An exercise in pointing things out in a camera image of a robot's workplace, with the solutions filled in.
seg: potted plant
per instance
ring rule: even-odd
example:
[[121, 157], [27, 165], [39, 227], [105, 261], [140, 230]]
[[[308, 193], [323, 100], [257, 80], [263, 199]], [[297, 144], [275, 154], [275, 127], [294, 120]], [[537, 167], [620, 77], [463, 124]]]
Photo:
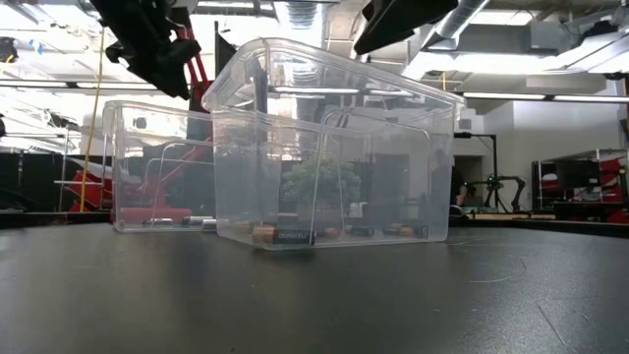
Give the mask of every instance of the potted plant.
[[341, 205], [348, 209], [351, 202], [356, 202], [361, 193], [361, 178], [354, 172], [350, 162], [340, 162], [333, 158], [323, 158], [318, 166], [313, 158], [293, 166], [283, 174], [282, 198], [287, 203], [297, 204], [297, 214], [301, 220], [309, 220], [313, 212], [315, 196], [317, 219], [335, 219], [341, 217]]

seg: black table surface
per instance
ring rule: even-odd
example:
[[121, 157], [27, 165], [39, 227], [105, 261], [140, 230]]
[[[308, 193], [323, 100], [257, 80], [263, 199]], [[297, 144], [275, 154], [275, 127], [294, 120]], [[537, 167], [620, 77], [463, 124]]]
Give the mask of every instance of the black table surface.
[[0, 231], [0, 353], [628, 353], [629, 240], [505, 228], [253, 251]]

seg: yellow cable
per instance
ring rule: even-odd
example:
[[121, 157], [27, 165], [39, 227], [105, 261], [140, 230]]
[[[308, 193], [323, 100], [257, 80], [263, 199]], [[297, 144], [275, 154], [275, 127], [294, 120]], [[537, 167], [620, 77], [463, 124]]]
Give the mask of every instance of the yellow cable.
[[89, 136], [87, 137], [86, 160], [83, 163], [83, 180], [81, 181], [81, 209], [83, 212], [86, 205], [86, 181], [87, 166], [89, 165], [89, 151], [91, 150], [91, 137], [94, 135], [94, 125], [96, 125], [96, 112], [98, 110], [98, 96], [100, 95], [100, 82], [102, 81], [102, 54], [105, 51], [105, 28], [102, 29], [100, 36], [100, 53], [98, 58], [98, 81], [96, 83], [96, 97], [94, 98], [94, 110], [91, 113], [91, 124], [89, 125]]

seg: transparent plastic bin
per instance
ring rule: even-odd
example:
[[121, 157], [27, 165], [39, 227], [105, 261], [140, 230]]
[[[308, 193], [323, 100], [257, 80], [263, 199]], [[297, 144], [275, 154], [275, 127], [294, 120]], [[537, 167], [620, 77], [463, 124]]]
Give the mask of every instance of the transparent plastic bin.
[[463, 98], [259, 39], [202, 103], [212, 112], [220, 236], [270, 250], [447, 237]]
[[129, 101], [105, 104], [118, 231], [216, 229], [211, 128], [208, 114]]

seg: monitor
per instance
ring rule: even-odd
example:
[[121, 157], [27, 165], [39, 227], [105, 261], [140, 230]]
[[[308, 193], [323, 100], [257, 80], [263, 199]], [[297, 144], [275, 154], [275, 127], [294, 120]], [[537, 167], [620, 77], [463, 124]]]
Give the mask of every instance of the monitor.
[[596, 161], [557, 161], [557, 181], [563, 189], [600, 186], [600, 167]]

